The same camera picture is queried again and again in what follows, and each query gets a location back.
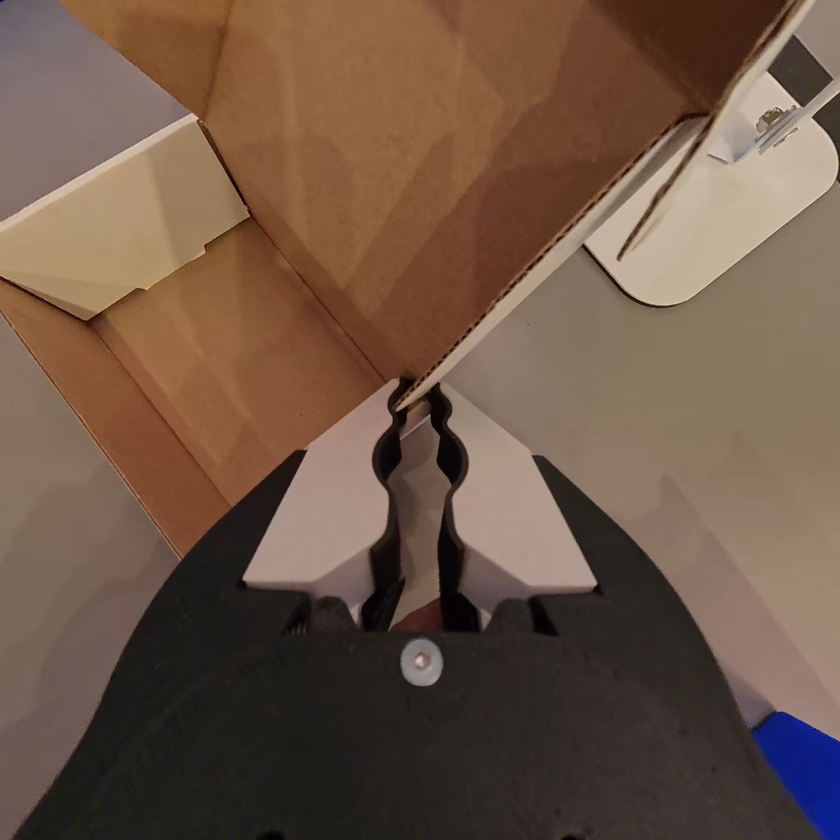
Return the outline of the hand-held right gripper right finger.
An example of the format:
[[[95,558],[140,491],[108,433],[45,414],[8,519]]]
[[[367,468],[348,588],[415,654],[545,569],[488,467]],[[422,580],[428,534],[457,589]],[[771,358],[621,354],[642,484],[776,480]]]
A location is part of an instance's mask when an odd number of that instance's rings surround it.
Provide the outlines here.
[[[444,629],[507,600],[593,592],[596,578],[528,447],[448,385],[428,394],[450,488],[437,539]]]

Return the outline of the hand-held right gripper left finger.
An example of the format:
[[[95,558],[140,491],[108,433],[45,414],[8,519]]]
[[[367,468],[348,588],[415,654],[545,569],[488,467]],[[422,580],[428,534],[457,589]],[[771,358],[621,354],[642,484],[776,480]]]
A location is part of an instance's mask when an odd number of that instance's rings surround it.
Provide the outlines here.
[[[259,590],[340,599],[366,631],[386,631],[403,594],[388,480],[402,460],[408,380],[393,379],[313,440],[250,561]]]

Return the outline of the white and brown cardboard box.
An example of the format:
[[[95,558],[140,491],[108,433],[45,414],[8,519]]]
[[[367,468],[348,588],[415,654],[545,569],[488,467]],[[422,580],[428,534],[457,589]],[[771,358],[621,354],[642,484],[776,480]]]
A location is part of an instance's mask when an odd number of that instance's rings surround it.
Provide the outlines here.
[[[439,380],[813,2],[61,2],[187,109],[9,218],[2,317],[179,556],[386,380]]]

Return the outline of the person's right hand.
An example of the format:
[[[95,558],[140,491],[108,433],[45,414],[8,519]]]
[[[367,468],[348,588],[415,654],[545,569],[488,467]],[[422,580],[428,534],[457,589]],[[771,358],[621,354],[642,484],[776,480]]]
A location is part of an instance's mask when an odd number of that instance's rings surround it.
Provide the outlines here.
[[[432,601],[407,614],[391,627],[394,633],[425,634],[441,632],[444,620],[439,601]]]

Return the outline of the blue plastic bin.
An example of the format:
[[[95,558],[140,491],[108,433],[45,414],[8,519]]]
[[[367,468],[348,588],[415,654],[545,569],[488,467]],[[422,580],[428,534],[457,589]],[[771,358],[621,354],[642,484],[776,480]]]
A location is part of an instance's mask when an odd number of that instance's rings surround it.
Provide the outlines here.
[[[752,734],[765,759],[825,839],[839,838],[839,741],[781,711]]]

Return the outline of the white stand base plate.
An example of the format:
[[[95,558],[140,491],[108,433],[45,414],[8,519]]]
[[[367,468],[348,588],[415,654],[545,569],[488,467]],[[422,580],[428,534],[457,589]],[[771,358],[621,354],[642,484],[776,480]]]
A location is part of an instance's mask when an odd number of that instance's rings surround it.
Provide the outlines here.
[[[763,113],[792,106],[794,97],[764,72],[712,145],[729,130],[750,142]],[[652,229],[622,251],[675,170],[667,163],[584,242],[622,292],[654,308],[693,298],[825,194],[837,178],[838,152],[813,116],[766,154],[735,165],[706,155],[669,192]]]

